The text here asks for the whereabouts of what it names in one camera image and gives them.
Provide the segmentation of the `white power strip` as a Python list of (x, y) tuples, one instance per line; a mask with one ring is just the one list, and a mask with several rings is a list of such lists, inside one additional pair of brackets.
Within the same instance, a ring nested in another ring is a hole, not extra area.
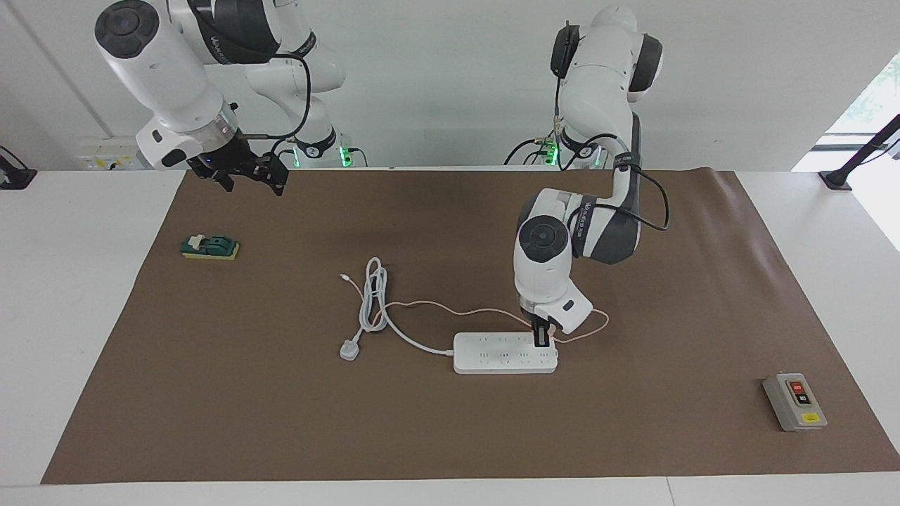
[(558, 350), (554, 343), (536, 346), (529, 332), (460, 332), (454, 335), (453, 363), (460, 375), (550, 374)]

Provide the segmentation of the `brown table mat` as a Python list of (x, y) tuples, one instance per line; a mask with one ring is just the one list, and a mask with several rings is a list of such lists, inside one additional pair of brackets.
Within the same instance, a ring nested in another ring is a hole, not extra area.
[[(184, 177), (43, 484), (868, 473), (887, 438), (732, 174), (658, 171), (666, 233), (575, 284), (610, 314), (549, 375), (460, 375), (363, 337), (341, 273), (380, 257), (392, 300), (517, 313), (515, 222), (598, 173), (321, 171), (283, 196)], [(189, 236), (237, 240), (187, 259)], [(801, 372), (828, 426), (784, 432), (762, 382)]]

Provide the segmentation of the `green knife switch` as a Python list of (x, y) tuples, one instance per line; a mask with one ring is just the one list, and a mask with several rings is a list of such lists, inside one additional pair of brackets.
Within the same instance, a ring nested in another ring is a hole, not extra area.
[(239, 243), (222, 235), (192, 235), (179, 247), (179, 252), (187, 259), (234, 260), (239, 253)]

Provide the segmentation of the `white wall outlet box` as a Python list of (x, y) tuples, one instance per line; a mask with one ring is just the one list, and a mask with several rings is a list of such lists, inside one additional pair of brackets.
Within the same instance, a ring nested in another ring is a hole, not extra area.
[(138, 171), (150, 169), (139, 154), (135, 138), (78, 138), (76, 158), (80, 167), (94, 171)]

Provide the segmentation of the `black clamp mount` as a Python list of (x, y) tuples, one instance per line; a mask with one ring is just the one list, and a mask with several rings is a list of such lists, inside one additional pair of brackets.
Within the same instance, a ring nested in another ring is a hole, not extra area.
[(36, 169), (27, 166), (13, 151), (0, 145), (0, 189), (25, 189), (37, 173)]

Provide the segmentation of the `grey push-button switch box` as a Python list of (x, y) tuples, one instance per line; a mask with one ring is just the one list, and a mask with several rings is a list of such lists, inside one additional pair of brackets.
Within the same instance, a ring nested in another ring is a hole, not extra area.
[(784, 432), (805, 432), (828, 426), (828, 420), (801, 372), (769, 375), (763, 380), (762, 387)]

